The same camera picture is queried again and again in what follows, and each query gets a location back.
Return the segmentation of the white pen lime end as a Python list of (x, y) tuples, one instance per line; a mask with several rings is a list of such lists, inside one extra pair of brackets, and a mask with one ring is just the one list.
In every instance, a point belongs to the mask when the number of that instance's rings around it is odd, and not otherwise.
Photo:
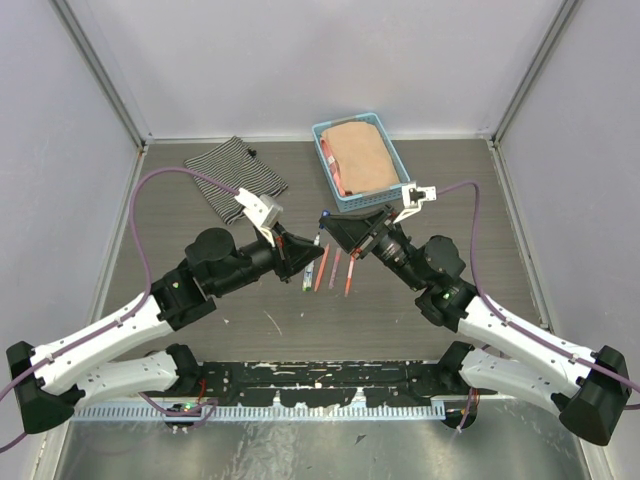
[(302, 282), (303, 291), (307, 291), (307, 288), (308, 288), (308, 271), (309, 271), (308, 269), (309, 269), (309, 265), (305, 268), (303, 273), (303, 282)]

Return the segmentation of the purple highlighter pen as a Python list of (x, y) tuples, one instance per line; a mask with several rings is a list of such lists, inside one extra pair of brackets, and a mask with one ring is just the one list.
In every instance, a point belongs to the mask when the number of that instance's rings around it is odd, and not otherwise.
[(340, 258), (338, 259), (334, 257), (334, 261), (332, 263), (331, 273), (329, 277), (329, 283), (328, 283), (329, 289), (333, 289), (335, 287), (335, 281), (336, 281), (337, 271), (339, 267), (339, 262), (340, 262)]

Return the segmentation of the orange highlighter pen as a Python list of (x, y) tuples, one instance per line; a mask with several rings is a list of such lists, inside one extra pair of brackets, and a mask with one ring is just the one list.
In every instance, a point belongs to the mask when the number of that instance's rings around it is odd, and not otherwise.
[(349, 264), (348, 264), (348, 270), (347, 270), (347, 276), (346, 276), (346, 282), (345, 282), (345, 289), (344, 289), (344, 296), (348, 297), (350, 291), (351, 291), (351, 285), (352, 285), (352, 279), (353, 279), (353, 270), (354, 270), (354, 266), (355, 266), (355, 261), (356, 259), (354, 258), (354, 256), (350, 256), (349, 259)]

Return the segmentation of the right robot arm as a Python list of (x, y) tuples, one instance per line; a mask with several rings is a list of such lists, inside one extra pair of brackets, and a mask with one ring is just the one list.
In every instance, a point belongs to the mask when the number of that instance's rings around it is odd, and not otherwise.
[(497, 358), (464, 342), (439, 361), (440, 382), (451, 394), (492, 390), (556, 415), (579, 438), (609, 444), (631, 396), (626, 359), (603, 346), (594, 351), (531, 324), (482, 296), (465, 281), (453, 240), (432, 236), (415, 247), (385, 206), (364, 215), (324, 214), (319, 226), (354, 259), (372, 254), (418, 292), (416, 307), (432, 324), (503, 352)]

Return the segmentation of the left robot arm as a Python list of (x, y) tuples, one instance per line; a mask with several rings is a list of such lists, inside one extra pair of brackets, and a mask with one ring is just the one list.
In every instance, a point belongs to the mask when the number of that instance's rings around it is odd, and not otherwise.
[(215, 299), (273, 272), (283, 282), (302, 272), (323, 250), (276, 226), (274, 239), (236, 247), (231, 233), (210, 228), (185, 249), (179, 265), (120, 310), (49, 344), (18, 342), (6, 351), (23, 429), (53, 429), (93, 403), (140, 392), (194, 394), (201, 367), (191, 350), (173, 344), (147, 358), (118, 356), (172, 334), (212, 313)]

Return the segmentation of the white marker green end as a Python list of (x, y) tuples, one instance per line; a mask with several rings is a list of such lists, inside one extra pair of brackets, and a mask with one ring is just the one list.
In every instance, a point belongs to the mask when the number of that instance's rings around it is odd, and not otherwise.
[(313, 287), (313, 274), (314, 274), (315, 261), (312, 261), (309, 265), (308, 271), (308, 288), (307, 291), (311, 291)]

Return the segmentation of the salmon orange pen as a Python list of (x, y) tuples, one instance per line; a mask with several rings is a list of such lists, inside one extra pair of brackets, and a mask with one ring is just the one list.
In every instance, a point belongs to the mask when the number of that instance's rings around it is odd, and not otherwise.
[(318, 271), (316, 274), (316, 279), (315, 279), (315, 283), (314, 283), (314, 292), (318, 292), (318, 290), (320, 289), (321, 283), (322, 283), (322, 279), (323, 279), (323, 275), (326, 269), (326, 264), (327, 264), (327, 260), (328, 260), (328, 256), (329, 256), (329, 252), (330, 252), (330, 244), (327, 244), (324, 248), (324, 253), (323, 256), (321, 258), (320, 261), (320, 265), (318, 267)]

